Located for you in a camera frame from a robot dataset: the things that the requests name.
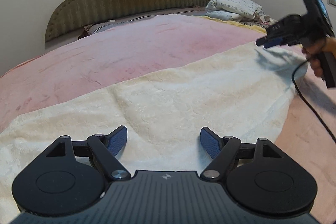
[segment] cream blanket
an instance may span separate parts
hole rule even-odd
[[[125,125],[127,145],[117,157],[131,173],[201,172],[210,162],[199,142],[204,126],[243,142],[275,141],[295,94],[291,73],[302,61],[251,42],[17,117],[0,134],[0,223],[18,213],[11,195],[15,176],[61,135],[85,140]]]

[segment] black gripper base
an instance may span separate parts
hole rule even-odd
[[[289,219],[253,215],[239,207],[219,183],[205,182],[194,171],[137,171],[128,181],[113,182],[91,208],[48,218],[28,213],[12,224],[317,224],[309,214]]]

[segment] bed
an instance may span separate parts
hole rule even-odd
[[[208,1],[65,0],[50,19],[47,44],[83,26],[96,25],[94,29],[100,28],[100,31],[91,29],[92,33],[84,34],[80,40],[27,61],[0,78],[1,142],[13,144],[9,132],[18,134],[14,143],[23,150],[24,138],[11,123],[28,118],[22,114],[42,113],[46,107],[67,104],[76,97],[116,83],[183,67],[264,35],[263,29],[255,26],[195,17],[202,15],[202,7]],[[112,28],[108,25],[104,29],[110,19],[115,20],[111,22],[114,23]],[[336,91],[326,90],[310,69],[301,90],[336,132]],[[45,134],[43,145],[48,145],[47,131]],[[312,214],[323,224],[332,223],[336,219],[336,169],[333,165],[336,149],[314,114],[297,96],[289,106],[276,144],[316,179],[319,192]],[[39,153],[32,147],[29,149],[35,156]],[[21,166],[28,164],[23,159],[20,161]],[[10,183],[19,170],[7,172],[6,183]],[[8,187],[0,187],[0,191],[8,194]],[[10,205],[7,200],[0,199],[2,223],[12,217],[6,214]]]

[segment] round black pad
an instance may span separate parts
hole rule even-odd
[[[265,171],[255,176],[255,183],[265,191],[280,193],[293,186],[293,179],[282,172]]]
[[[102,176],[94,168],[62,157],[36,158],[14,180],[13,197],[22,211],[61,216],[93,205],[104,191]]]
[[[45,193],[57,194],[70,190],[76,182],[74,175],[64,171],[51,171],[41,175],[37,187]]]
[[[233,170],[230,195],[249,210],[269,216],[294,216],[310,210],[317,185],[291,158],[262,158]]]

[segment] pink blanket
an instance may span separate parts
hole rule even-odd
[[[203,18],[167,15],[85,37],[0,78],[0,132],[20,114],[184,66],[262,35]]]

